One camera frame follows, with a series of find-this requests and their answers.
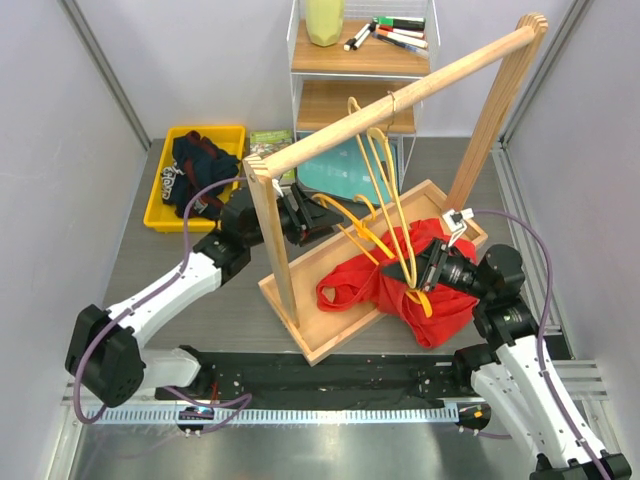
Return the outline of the orange yellow plastic hanger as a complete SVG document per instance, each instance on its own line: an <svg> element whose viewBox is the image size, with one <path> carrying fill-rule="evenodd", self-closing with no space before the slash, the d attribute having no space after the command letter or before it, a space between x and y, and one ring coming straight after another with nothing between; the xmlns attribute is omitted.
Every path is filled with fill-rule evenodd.
<svg viewBox="0 0 640 480"><path fill-rule="evenodd" d="M347 209L344 205L327 194L315 193L312 195L312 199L319 201L321 206L326 207L327 204L333 206L336 210L338 210L345 217L351 220L351 224L355 228L355 231L360 239L375 244L378 248L381 249L381 251L386 255L388 259L397 258L397 255L392 253L390 248L388 248L382 242L382 240L371 229L369 229L369 223L376 220L377 213L374 209L373 204L366 196L362 194L356 194L352 199L356 203L362 203L367 207L369 215L364 219L356 218L352 211ZM356 238L352 234L347 232L346 227L344 227L342 224L339 224L338 227L342 231L342 233L345 234L346 237L353 244L355 244L361 250L361 252L365 254L367 258L369 258L372 263L374 263L374 265L379 265L380 262L371 253L369 253L369 251L364 247L360 240L356 240ZM405 296L408 297L414 304L420 305L427 318L430 318L433 315L433 308L426 293L419 289L408 288L405 292Z"/></svg>

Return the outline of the navy blue tank top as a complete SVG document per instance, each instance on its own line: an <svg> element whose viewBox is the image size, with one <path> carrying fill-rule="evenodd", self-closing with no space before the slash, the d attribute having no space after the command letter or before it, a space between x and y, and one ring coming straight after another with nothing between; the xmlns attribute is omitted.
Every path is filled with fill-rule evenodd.
<svg viewBox="0 0 640 480"><path fill-rule="evenodd" d="M161 198L183 217L187 204L203 188L239 174L236 155L214 144L195 130L176 137L171 150L173 163L161 170Z"/></svg>

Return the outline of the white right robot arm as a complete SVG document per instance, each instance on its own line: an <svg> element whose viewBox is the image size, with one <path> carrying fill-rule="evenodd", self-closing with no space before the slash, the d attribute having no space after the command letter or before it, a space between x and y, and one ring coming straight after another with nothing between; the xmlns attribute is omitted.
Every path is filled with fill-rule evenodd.
<svg viewBox="0 0 640 480"><path fill-rule="evenodd" d="M434 239L415 260L417 285L443 285L477 299L474 325L483 343L455 352L451 380L477 394L533 466L533 479L628 479L621 453L608 452L573 403L520 290L521 254L498 244L480 263Z"/></svg>

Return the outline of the light yellow plastic hanger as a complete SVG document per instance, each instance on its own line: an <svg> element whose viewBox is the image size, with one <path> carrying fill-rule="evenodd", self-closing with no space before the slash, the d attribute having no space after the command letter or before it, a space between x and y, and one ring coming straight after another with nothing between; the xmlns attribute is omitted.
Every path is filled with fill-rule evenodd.
<svg viewBox="0 0 640 480"><path fill-rule="evenodd" d="M389 200L391 201L392 205L396 208L396 213L398 214L399 221L400 221L402 237L405 242L406 253L402 252L398 236L394 231L394 225L391 220L391 216L386 207L386 202L383 200L383 196L378 184L377 177L373 173L372 164L369 159L369 156L367 155L366 149L364 148L361 135L360 134L356 135L356 140L361 150L361 155L363 157L365 166L369 171L370 177L372 178L371 182L372 182L374 191L380 202L380 206L381 206L381 210L382 210L385 222L389 228L389 233L391 234L391 239L396 250L396 255L400 262L401 271L404 275L407 285L410 288L415 288L417 286L416 257L415 257L413 246L411 244L408 222L406 221L404 210L402 208L401 200L400 200L398 189L397 189L396 170L394 167L394 161L391 153L390 143L387 135L378 127L368 128L366 130L366 138L369 143L369 148L371 149L371 152L373 154L375 163L379 169L380 178L386 188L386 191L388 192Z"/></svg>

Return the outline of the red tank top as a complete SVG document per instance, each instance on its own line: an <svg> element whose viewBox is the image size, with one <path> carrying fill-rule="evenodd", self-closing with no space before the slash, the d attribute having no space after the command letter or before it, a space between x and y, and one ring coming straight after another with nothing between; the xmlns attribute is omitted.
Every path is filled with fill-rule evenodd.
<svg viewBox="0 0 640 480"><path fill-rule="evenodd" d="M317 307L337 313L371 303L404 321L421 346L443 345L471 321L477 300L444 285L423 294L409 293L403 278L394 280L381 273L396 260L396 249L389 232L380 240L384 248L376 246L339 264L318 282Z"/></svg>

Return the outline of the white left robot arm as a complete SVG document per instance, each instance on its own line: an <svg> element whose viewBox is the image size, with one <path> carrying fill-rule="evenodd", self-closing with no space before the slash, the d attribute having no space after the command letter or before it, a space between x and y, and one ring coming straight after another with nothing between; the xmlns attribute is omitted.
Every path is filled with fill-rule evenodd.
<svg viewBox="0 0 640 480"><path fill-rule="evenodd" d="M171 319L239 274L262 244L248 189L235 190L218 225L187 251L171 271L130 298L106 309L94 304L77 316L65 368L73 394L87 389L108 408L138 391L174 387L193 399L205 397L213 375L202 355L188 346L149 350L146 345Z"/></svg>

